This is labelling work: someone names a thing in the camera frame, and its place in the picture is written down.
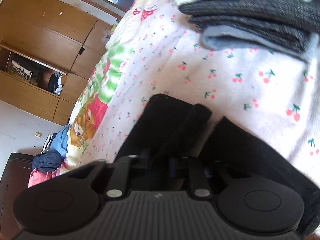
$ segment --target stack of folded clothes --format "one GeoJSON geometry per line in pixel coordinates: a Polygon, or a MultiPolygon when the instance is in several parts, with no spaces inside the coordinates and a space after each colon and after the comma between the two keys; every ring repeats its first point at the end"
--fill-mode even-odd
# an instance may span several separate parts
{"type": "Polygon", "coordinates": [[[268,47],[306,62],[315,56],[320,0],[175,0],[213,50],[268,47]]]}

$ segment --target colorful blanket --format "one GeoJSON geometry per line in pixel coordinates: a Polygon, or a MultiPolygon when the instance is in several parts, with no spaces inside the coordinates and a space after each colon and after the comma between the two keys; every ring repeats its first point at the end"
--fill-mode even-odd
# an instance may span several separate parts
{"type": "Polygon", "coordinates": [[[188,17],[172,0],[135,1],[72,112],[61,173],[113,162],[149,98],[164,93],[212,109],[208,133],[228,117],[319,186],[318,59],[307,65],[265,49],[208,50],[188,17]]]}

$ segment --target light switch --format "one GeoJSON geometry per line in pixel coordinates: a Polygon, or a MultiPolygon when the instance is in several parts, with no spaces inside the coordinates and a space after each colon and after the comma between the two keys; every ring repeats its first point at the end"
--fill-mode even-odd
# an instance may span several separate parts
{"type": "Polygon", "coordinates": [[[41,138],[42,133],[36,132],[35,136],[38,137],[38,138],[41,138]]]}

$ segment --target gray ribbed panel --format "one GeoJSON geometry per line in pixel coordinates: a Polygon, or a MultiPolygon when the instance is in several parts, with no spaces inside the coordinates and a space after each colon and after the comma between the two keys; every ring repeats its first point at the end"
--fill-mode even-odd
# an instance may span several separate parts
{"type": "Polygon", "coordinates": [[[90,225],[63,236],[23,232],[16,240],[299,240],[281,236],[251,236],[226,224],[212,205],[190,199],[186,192],[133,191],[121,201],[108,202],[90,225]]]}

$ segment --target silver screw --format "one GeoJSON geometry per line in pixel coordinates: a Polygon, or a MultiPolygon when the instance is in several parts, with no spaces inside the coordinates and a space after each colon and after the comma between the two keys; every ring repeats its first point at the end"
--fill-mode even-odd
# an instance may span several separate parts
{"type": "Polygon", "coordinates": [[[210,195],[210,191],[205,188],[198,188],[195,191],[195,195],[197,197],[207,197],[210,195]]]}
{"type": "Polygon", "coordinates": [[[107,196],[111,198],[120,197],[122,195],[122,191],[119,189],[111,189],[107,191],[107,196]]]}

